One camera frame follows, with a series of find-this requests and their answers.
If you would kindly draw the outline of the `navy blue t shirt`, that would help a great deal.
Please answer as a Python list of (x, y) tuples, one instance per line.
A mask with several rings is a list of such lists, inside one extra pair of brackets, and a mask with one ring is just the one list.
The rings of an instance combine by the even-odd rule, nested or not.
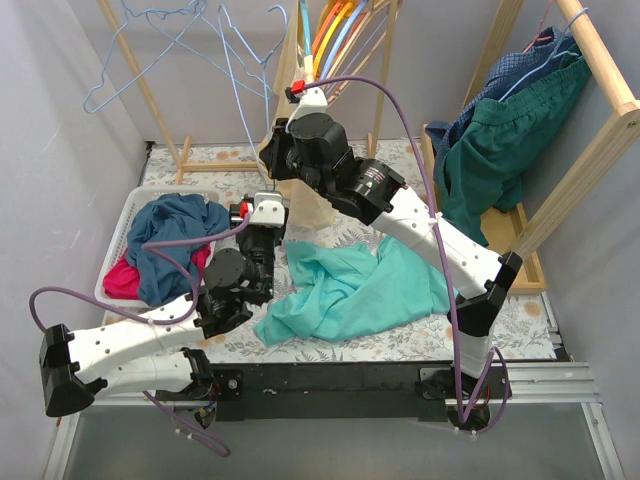
[(191, 290), (176, 266), (144, 250), (144, 244), (207, 237), (229, 228), (227, 208), (198, 194), (164, 194), (147, 203), (132, 222), (125, 255), (140, 275), (139, 299), (157, 307)]

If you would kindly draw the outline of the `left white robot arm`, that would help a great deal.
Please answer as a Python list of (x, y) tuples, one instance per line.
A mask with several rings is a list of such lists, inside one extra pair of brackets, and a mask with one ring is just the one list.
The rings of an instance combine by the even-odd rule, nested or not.
[(39, 353), (45, 413), (63, 417), (100, 397), (166, 390), (193, 400), (216, 386), (215, 371), (194, 343), (229, 333), (247, 322), (252, 307), (273, 297), (275, 249), (284, 227), (249, 225), (236, 245), (214, 254), (198, 292), (189, 292), (140, 320), (44, 331)]

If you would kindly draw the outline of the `beige plastic hanger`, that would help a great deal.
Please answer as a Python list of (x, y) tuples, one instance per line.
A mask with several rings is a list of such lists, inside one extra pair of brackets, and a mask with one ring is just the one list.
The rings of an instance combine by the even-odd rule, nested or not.
[(360, 75), (364, 67), (385, 44), (389, 28), (395, 26), (403, 1), (355, 1), (355, 10), (363, 4), (358, 17), (335, 38), (339, 48), (328, 54), (320, 71), (322, 78)]

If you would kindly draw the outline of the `teal green shirt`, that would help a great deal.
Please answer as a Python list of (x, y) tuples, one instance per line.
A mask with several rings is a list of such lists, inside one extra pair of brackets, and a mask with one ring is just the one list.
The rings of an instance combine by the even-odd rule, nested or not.
[(337, 343), (449, 311), (444, 276), (386, 237), (372, 254), (363, 243), (324, 248), (285, 244), (297, 291), (274, 302), (254, 331), (273, 346), (291, 338)]

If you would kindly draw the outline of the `beige garment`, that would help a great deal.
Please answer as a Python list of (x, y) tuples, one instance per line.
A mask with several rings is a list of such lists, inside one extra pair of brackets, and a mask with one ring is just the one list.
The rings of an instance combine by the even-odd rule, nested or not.
[[(295, 80), (301, 80), (304, 75), (304, 51), (298, 40), (298, 24), (298, 7), (295, 7), (288, 22), (272, 86), (272, 90), (278, 95), (272, 126), (277, 119), (289, 117), (293, 113), (295, 106), (289, 103), (284, 90)], [(289, 221), (292, 224), (312, 230), (324, 229), (333, 224), (335, 214), (331, 204), (301, 180), (277, 180), (276, 190), (289, 201)]]

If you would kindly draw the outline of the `magenta t shirt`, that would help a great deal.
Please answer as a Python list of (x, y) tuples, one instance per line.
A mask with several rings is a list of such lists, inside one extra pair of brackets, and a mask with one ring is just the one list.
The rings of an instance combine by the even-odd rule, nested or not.
[[(109, 298), (138, 300), (140, 275), (138, 270), (127, 262), (126, 253), (127, 251), (121, 255), (115, 265), (105, 274), (102, 286)], [(204, 246), (191, 257), (191, 263), (197, 268), (199, 279), (202, 279), (202, 274), (210, 255), (211, 247)]]

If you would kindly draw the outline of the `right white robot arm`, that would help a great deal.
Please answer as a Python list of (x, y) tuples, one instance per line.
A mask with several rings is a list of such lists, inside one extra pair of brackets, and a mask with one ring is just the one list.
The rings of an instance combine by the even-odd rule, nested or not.
[(453, 387), (479, 397), (495, 355), (494, 322), (521, 258), (475, 242), (432, 212), (388, 165), (356, 156), (343, 127), (325, 113), (278, 119), (260, 157), (272, 177), (310, 184), (383, 236), (375, 252), (361, 243), (287, 242), (296, 290), (268, 309), (256, 329), (262, 342), (342, 342), (444, 314), (456, 330)]

